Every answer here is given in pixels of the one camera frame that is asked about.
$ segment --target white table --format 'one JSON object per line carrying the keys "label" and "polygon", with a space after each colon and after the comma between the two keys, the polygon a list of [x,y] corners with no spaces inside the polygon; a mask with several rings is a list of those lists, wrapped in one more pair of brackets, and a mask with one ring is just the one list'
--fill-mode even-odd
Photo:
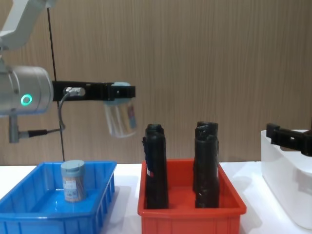
{"label": "white table", "polygon": [[[261,175],[261,162],[221,164],[232,184],[247,205],[240,221],[241,234],[312,234],[293,223]],[[0,198],[23,179],[34,166],[0,167]],[[115,170],[116,193],[102,233],[140,234],[137,214],[140,189],[140,164],[119,164]]]}

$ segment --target black bracket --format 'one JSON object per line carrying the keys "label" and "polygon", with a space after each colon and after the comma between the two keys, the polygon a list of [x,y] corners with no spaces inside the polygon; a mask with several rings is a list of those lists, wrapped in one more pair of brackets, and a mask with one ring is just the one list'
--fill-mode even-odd
{"label": "black bracket", "polygon": [[267,124],[267,137],[271,138],[271,144],[279,145],[300,151],[303,155],[312,156],[312,131],[296,132],[282,129],[280,126]]}
{"label": "black bracket", "polygon": [[134,98],[135,86],[113,86],[114,83],[92,83],[76,81],[53,81],[53,101],[61,101],[64,91],[68,87],[84,88],[85,95],[82,97],[69,97],[66,101],[113,101],[116,98]]}

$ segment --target green led ring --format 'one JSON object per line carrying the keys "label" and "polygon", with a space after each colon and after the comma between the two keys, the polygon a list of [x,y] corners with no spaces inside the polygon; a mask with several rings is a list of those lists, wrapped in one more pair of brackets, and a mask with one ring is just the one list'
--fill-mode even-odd
{"label": "green led ring", "polygon": [[21,97],[20,103],[22,106],[28,106],[32,103],[33,97],[30,94],[25,94],[24,96]]}

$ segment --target black cylindrical object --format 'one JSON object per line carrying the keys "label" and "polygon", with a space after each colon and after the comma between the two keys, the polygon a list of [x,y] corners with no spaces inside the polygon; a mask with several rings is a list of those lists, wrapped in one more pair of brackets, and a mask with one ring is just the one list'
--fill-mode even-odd
{"label": "black cylindrical object", "polygon": [[196,208],[219,207],[218,138],[195,139]]}
{"label": "black cylindrical object", "polygon": [[[197,128],[195,129],[195,139],[204,140],[207,136],[213,135],[218,137],[218,124],[213,122],[197,122]],[[194,157],[194,164],[193,164],[193,191],[195,192],[196,188],[196,154]]]}
{"label": "black cylindrical object", "polygon": [[166,163],[166,139],[163,129],[147,129],[143,138],[146,175],[147,209],[166,209],[169,207]]}

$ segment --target blue plastic tray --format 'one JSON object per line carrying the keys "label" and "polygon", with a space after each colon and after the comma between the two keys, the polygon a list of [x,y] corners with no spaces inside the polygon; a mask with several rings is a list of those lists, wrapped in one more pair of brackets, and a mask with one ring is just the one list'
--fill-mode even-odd
{"label": "blue plastic tray", "polygon": [[0,234],[100,232],[115,192],[116,163],[86,162],[87,197],[76,203],[64,199],[60,165],[40,164],[0,200]]}

